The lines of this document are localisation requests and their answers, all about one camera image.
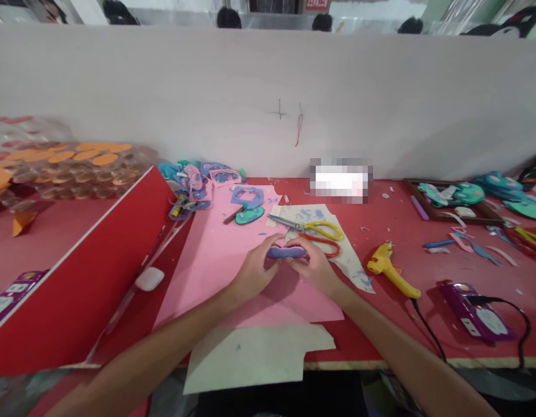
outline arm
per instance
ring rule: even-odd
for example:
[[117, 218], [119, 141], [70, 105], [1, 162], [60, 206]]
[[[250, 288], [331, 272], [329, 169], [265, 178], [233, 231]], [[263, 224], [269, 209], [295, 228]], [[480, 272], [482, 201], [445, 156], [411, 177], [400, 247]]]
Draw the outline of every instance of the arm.
[[289, 259], [291, 267], [351, 317], [428, 416], [498, 417], [453, 369], [345, 285], [320, 248], [302, 238], [286, 246], [308, 252], [308, 264]]
[[270, 283], [280, 263], [265, 270], [266, 252], [284, 236], [267, 237], [247, 254], [227, 287], [118, 355], [89, 383], [66, 395], [48, 416], [129, 415], [210, 329]]

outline person's right hand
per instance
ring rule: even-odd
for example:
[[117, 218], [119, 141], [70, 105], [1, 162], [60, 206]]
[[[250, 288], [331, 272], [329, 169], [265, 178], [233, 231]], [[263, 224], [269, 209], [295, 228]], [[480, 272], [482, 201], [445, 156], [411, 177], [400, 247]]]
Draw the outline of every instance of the person's right hand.
[[313, 287], [329, 297], [343, 285], [333, 271], [326, 254], [311, 241], [302, 237], [290, 240], [285, 247], [301, 246], [307, 251], [305, 259], [286, 258], [289, 265], [299, 272]]

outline yellow glue gun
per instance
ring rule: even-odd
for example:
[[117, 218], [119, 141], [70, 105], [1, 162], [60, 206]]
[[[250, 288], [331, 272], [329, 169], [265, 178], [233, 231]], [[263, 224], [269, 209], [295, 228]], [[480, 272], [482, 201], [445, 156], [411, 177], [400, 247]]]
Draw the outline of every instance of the yellow glue gun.
[[382, 272], [386, 274], [389, 280], [393, 282], [404, 296], [415, 299], [420, 298], [420, 290], [412, 287], [395, 270], [390, 259], [392, 253], [390, 243], [386, 242], [380, 245], [376, 252], [374, 252], [374, 255], [372, 255], [372, 260], [368, 262], [368, 269], [375, 274], [381, 274]]

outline red scissors handle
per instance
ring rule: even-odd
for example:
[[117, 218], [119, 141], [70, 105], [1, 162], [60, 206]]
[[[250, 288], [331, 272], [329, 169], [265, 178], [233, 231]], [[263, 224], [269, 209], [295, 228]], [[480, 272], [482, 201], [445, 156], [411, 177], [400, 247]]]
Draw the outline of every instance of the red scissors handle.
[[530, 257], [536, 257], [536, 245], [533, 242], [528, 241], [524, 236], [518, 234], [516, 231], [510, 228], [504, 228], [509, 238], [520, 247], [520, 249]]
[[333, 240], [322, 239], [321, 237], [307, 235], [306, 233], [299, 233], [299, 236], [303, 237], [303, 238], [305, 238], [307, 240], [316, 240], [317, 242], [328, 243], [328, 244], [334, 246], [334, 248], [336, 248], [336, 251], [334, 253], [328, 254], [328, 253], [324, 252], [327, 258], [334, 258], [334, 257], [338, 256], [342, 252], [342, 247], [339, 246]]

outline blurred label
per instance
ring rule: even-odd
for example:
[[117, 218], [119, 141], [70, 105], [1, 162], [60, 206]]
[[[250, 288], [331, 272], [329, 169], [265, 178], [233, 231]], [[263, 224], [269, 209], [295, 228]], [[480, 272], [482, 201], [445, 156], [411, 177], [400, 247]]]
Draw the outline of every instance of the blurred label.
[[328, 203], [368, 202], [372, 161], [368, 158], [311, 158], [310, 194], [327, 197]]
[[307, 10], [326, 10], [328, 0], [307, 0]]

